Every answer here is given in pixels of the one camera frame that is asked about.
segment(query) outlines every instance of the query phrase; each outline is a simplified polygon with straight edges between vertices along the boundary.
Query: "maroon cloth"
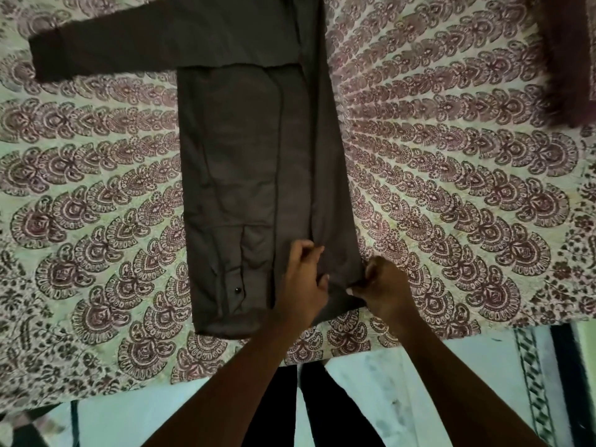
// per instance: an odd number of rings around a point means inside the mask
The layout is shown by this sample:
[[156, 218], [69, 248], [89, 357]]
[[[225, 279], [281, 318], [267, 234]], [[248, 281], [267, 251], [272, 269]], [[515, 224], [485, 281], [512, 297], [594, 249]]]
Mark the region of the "maroon cloth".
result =
[[540, 0], [541, 29], [550, 45], [551, 70], [562, 97], [562, 117], [571, 126], [596, 121], [594, 20], [596, 0]]

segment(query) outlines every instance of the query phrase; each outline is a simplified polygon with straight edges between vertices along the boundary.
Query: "bedsheet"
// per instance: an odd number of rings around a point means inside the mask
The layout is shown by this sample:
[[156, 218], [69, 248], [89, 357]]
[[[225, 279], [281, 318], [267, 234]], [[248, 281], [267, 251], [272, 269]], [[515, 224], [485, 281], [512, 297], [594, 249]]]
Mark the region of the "bedsheet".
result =
[[[26, 39], [150, 0], [0, 0], [0, 411], [213, 374], [196, 336], [173, 73], [33, 79]], [[363, 257], [443, 338], [596, 314], [593, 126], [552, 127], [533, 0], [325, 0]], [[397, 345], [366, 310], [284, 363]]]

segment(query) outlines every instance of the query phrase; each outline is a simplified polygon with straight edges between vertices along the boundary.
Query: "left hand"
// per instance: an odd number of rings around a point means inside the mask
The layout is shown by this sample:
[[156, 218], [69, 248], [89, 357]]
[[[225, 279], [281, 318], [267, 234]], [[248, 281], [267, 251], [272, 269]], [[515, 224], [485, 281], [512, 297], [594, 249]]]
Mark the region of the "left hand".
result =
[[329, 299], [329, 275], [317, 282], [317, 263], [324, 249], [324, 246], [315, 247], [310, 240], [296, 240], [290, 249], [288, 267], [273, 311], [300, 332], [310, 328]]

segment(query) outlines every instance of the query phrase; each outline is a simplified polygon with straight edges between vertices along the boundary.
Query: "leg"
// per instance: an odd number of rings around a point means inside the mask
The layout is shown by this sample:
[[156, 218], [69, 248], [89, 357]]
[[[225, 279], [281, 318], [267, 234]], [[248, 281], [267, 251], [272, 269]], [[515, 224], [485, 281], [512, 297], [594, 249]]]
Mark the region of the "leg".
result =
[[277, 369], [250, 422], [242, 447], [294, 445], [297, 386], [298, 372], [295, 365]]
[[304, 395], [312, 437], [317, 447], [385, 444], [346, 391], [333, 381], [321, 362], [302, 366], [300, 389]]

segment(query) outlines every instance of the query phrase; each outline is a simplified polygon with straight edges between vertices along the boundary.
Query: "hand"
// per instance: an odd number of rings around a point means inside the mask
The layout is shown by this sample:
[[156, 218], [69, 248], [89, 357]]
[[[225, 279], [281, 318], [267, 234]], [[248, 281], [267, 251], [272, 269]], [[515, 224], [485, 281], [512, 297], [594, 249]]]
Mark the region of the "hand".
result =
[[317, 282], [317, 263], [324, 249], [324, 246], [315, 248], [310, 240], [296, 240], [290, 248], [288, 267], [273, 311], [300, 332], [310, 328], [329, 298], [329, 275]]
[[373, 257], [364, 272], [366, 285], [352, 287], [373, 315], [388, 325], [401, 323], [404, 317], [417, 316], [418, 309], [408, 283], [408, 275], [383, 257]]

